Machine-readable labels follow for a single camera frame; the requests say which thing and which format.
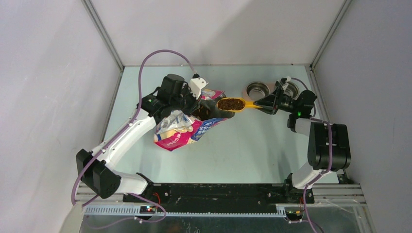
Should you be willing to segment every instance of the red wire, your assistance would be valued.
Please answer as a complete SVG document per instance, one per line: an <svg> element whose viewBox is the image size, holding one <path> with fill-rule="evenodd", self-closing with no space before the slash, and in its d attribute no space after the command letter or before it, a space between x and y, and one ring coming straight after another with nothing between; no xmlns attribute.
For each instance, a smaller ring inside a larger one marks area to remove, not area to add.
<svg viewBox="0 0 412 233"><path fill-rule="evenodd" d="M159 196L159 194L158 194L158 193L153 193L153 196L156 196L156 197L157 197L157 199L159 200L159 202L158 202L157 204L160 205L160 196Z"/></svg>
<svg viewBox="0 0 412 233"><path fill-rule="evenodd" d="M300 198L299 202L300 202L300 211L305 211L305 209L302 209L303 198Z"/></svg>

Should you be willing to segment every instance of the pet food bag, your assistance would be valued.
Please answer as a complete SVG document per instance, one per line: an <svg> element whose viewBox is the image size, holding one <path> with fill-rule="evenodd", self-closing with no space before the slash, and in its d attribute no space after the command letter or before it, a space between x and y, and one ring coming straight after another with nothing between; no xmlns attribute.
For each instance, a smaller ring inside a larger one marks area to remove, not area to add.
<svg viewBox="0 0 412 233"><path fill-rule="evenodd" d="M216 103L226 95L223 91L204 90L200 107L191 116L182 111L172 111L156 127L154 142L160 147L172 151L199 139L214 126L232 118L235 113L223 111Z"/></svg>

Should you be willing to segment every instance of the metal frame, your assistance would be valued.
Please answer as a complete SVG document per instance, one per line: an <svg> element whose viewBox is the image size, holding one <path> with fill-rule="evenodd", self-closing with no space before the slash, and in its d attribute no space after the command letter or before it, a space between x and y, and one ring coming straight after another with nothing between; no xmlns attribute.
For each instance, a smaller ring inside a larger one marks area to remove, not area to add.
<svg viewBox="0 0 412 233"><path fill-rule="evenodd" d="M104 25L102 23L102 20L100 19L99 15L97 14L96 9L94 8L93 3L91 0L82 0L83 5L85 6L87 12L90 15L90 18L92 19L94 25L96 26L97 31L99 32L100 36L102 36L103 42L106 44L107 49L109 50L110 54L112 55L113 59L115 60L116 64L118 65L120 72L123 72L124 70L124 64L120 59L119 54L117 53L117 50L110 39L109 34L107 33L106 29L104 28Z"/></svg>
<svg viewBox="0 0 412 233"><path fill-rule="evenodd" d="M358 223L360 233L376 232L372 223L372 219L367 207L352 207L355 214L356 222Z"/></svg>
<svg viewBox="0 0 412 233"><path fill-rule="evenodd" d="M339 24L341 23L344 15L346 14L350 4L352 3L353 0L345 0L339 9L338 14L335 17L335 20L333 21L332 25L329 28L329 31L327 31L325 38L323 39L321 46L319 47L318 51L315 54L315 57L312 60L312 63L310 64L310 67L312 69L316 68L316 65L318 64L323 52L325 51L325 48L329 44L330 39L336 32L336 29L338 28Z"/></svg>
<svg viewBox="0 0 412 233"><path fill-rule="evenodd" d="M155 214L141 214L139 213L140 207L146 204L141 203L125 203L123 205L118 204L90 204L85 209L85 215L111 215L111 216L163 216L163 213ZM286 217L285 207L276 207L276 213L269 214L226 214L226 213L181 213L181 212L168 212L167 216L173 217Z"/></svg>
<svg viewBox="0 0 412 233"><path fill-rule="evenodd" d="M281 187L282 184L273 184L275 187ZM365 208L366 199L363 195L361 186L359 184L314 184L313 188L313 197L314 203L308 204L310 207L353 207L353 208ZM94 197L96 193L87 187L84 183L80 183L79 189L76 193L76 200L85 202ZM99 211L95 210L87 210L86 213L88 214L98 214L102 215L104 213L110 215L111 213L119 213L116 215L123 215L121 214L121 209L124 206L145 206L146 204L142 203L133 203L133 202L123 202L123 194L114 194L107 199L101 199L100 197L94 200L92 205L89 205L93 208L114 208L115 210L104 210L101 209ZM287 207L299 207L300 204L292 204L292 203L277 203L277 208L282 210ZM129 215L133 212L124 213L124 215ZM195 213L174 213L176 216L204 216L203 214L195 214ZM368 219L368 213L363 210L363 218Z"/></svg>
<svg viewBox="0 0 412 233"><path fill-rule="evenodd" d="M329 113L327 112L326 103L324 99L322 98L322 92L320 91L318 82L316 81L315 73L313 72L311 65L305 65L305 69L306 69L306 74L309 77L309 84L312 87L312 91L318 97L317 99L318 112L324 120L327 120L330 122L330 117L329 117Z"/></svg>
<svg viewBox="0 0 412 233"><path fill-rule="evenodd" d="M115 106L116 96L117 96L117 92L119 91L119 86L120 86L122 76L123 76L123 71L121 71L119 73L119 76L118 76L118 79L117 79L117 83L116 83L116 86L115 86L115 92L113 93L112 100L110 101L109 112L107 113L106 121L104 122L104 130L102 132L102 136L100 137L100 142L103 142L104 138L106 136L107 127L109 125L110 117L112 116L113 107Z"/></svg>

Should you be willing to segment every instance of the brown kibble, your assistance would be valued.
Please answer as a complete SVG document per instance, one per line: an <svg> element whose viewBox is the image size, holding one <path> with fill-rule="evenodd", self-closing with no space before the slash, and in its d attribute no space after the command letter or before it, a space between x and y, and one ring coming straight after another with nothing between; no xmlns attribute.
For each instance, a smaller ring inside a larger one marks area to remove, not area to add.
<svg viewBox="0 0 412 233"><path fill-rule="evenodd" d="M200 105L200 108L192 113L192 116L198 118L199 120L208 120L209 119L209 110L204 106Z"/></svg>
<svg viewBox="0 0 412 233"><path fill-rule="evenodd" d="M218 108L222 110L242 110L245 104L240 99L226 98L218 102Z"/></svg>

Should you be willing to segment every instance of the yellow scoop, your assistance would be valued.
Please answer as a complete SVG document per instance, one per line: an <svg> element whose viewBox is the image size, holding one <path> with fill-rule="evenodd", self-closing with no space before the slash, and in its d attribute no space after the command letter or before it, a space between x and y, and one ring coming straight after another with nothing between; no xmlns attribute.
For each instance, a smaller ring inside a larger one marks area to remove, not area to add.
<svg viewBox="0 0 412 233"><path fill-rule="evenodd" d="M254 105L253 101L245 101L242 98L222 98L216 103L216 106L221 110L235 113L241 112L245 108L261 108Z"/></svg>

